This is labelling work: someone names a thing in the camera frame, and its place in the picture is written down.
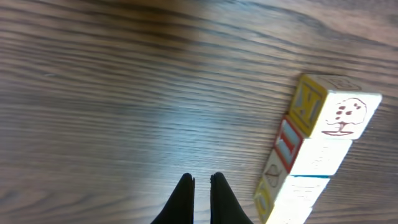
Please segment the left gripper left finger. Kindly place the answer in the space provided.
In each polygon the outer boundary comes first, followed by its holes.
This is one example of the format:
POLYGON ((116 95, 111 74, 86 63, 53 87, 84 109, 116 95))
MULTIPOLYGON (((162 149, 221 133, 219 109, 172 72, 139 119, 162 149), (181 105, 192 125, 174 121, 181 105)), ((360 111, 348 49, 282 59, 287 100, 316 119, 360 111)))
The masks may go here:
POLYGON ((183 174, 151 224, 193 224, 194 193, 195 179, 189 173, 183 174))

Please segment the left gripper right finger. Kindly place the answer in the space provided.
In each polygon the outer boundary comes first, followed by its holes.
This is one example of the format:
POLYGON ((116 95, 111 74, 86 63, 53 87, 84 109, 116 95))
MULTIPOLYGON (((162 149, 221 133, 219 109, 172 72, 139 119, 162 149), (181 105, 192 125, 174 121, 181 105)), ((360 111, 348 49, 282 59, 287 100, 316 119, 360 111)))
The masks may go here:
POLYGON ((211 176, 211 224, 252 224, 241 208, 225 176, 216 172, 211 176))

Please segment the white number block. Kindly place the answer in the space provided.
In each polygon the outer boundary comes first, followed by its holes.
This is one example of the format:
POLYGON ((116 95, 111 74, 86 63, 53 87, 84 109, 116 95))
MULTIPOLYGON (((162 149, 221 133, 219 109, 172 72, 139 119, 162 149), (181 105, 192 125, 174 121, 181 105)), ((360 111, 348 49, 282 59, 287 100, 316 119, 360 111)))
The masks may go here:
POLYGON ((335 175, 352 140, 310 138, 285 114, 274 141, 274 150, 290 175, 335 175))

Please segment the white block red side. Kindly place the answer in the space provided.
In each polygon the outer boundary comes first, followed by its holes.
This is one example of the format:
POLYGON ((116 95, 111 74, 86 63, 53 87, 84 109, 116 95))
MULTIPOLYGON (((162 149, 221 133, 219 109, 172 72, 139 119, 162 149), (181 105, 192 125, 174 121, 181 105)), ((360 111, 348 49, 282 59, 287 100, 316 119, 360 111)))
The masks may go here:
POLYGON ((302 176, 289 174, 275 150, 268 157, 262 180, 272 201, 284 204, 314 206, 330 178, 327 176, 302 176))

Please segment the white block yellow side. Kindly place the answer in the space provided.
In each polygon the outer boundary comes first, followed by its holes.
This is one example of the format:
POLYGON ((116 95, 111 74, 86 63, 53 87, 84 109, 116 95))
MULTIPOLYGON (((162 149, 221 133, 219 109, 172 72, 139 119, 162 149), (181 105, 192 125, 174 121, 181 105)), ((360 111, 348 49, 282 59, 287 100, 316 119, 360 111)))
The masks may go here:
POLYGON ((380 92, 353 78, 303 73, 289 116, 310 138, 355 140, 381 101, 380 92))

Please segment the green B block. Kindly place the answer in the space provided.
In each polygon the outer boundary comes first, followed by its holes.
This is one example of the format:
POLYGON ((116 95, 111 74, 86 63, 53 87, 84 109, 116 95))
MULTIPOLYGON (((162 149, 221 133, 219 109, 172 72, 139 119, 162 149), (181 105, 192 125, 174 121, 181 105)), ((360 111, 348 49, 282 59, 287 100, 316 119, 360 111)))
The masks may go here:
POLYGON ((253 201, 261 224, 304 224, 313 210, 305 205, 275 204, 264 179, 259 181, 253 201))

